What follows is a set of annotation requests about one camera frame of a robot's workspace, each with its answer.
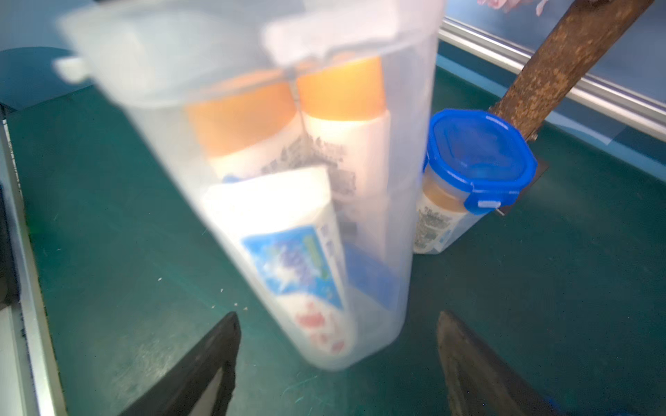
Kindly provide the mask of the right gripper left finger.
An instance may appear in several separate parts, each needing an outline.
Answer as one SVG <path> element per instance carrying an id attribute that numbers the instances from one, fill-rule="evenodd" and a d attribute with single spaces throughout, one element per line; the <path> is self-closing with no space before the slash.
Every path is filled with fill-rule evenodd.
<path id="1" fill-rule="evenodd" d="M 124 415 L 225 415 L 236 386 L 239 317 L 226 314 Z"/>

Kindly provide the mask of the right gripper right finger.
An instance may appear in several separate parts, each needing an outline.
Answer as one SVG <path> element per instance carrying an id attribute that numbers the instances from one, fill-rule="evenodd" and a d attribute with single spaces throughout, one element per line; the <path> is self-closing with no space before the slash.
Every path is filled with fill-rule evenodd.
<path id="1" fill-rule="evenodd" d="M 437 342 L 452 415 L 558 415 L 453 312 L 442 311 Z"/>

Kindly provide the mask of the blue-lid toiletry cup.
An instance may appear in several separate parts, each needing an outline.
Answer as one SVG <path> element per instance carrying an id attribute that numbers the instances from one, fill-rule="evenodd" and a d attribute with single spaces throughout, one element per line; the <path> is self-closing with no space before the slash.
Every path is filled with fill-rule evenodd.
<path id="1" fill-rule="evenodd" d="M 299 353 L 406 317 L 442 1 L 95 1 L 57 19 Z"/>
<path id="2" fill-rule="evenodd" d="M 413 251 L 439 254 L 485 215 L 513 205 L 538 163 L 520 132 L 480 110 L 446 109 L 429 125 Z"/>

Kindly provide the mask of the white blue toothpaste tube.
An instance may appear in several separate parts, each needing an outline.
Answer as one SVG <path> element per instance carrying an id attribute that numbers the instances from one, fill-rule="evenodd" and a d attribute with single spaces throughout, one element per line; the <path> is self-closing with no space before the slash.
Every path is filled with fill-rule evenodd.
<path id="1" fill-rule="evenodd" d="M 213 185 L 202 203 L 299 348 L 319 360 L 348 355 L 357 321 L 326 168 Z"/>

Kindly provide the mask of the orange-cap white bottle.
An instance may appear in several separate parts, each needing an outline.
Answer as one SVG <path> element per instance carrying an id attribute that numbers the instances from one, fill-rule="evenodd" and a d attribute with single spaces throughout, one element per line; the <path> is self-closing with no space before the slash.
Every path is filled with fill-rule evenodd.
<path id="1" fill-rule="evenodd" d="M 186 107 L 213 171 L 224 182 L 303 166 L 307 137 L 291 83 L 259 72 L 220 85 L 230 94 Z"/>
<path id="2" fill-rule="evenodd" d="M 297 89 L 312 154 L 329 169 L 345 239 L 385 259 L 391 116 L 381 59 L 301 76 Z"/>

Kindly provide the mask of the pink cherry blossom tree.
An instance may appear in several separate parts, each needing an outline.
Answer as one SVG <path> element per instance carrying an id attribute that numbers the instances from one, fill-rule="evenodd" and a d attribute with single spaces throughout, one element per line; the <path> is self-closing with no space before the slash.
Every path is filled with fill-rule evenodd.
<path id="1" fill-rule="evenodd" d="M 653 0 L 575 1 L 489 112 L 529 140 Z"/>

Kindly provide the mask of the aluminium back frame bar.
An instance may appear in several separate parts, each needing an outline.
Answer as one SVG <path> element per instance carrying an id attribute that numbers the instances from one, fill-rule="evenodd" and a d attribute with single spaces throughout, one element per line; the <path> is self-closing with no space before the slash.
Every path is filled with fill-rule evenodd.
<path id="1" fill-rule="evenodd" d="M 589 70 L 619 40 L 617 31 L 593 35 L 588 29 L 557 28 L 534 53 L 452 18 L 444 18 L 439 38 L 475 57 L 519 76 L 512 99 L 523 102 L 527 89 L 540 88 L 559 100 L 569 98 L 601 114 L 665 140 L 665 105 L 617 84 L 591 76 Z"/>

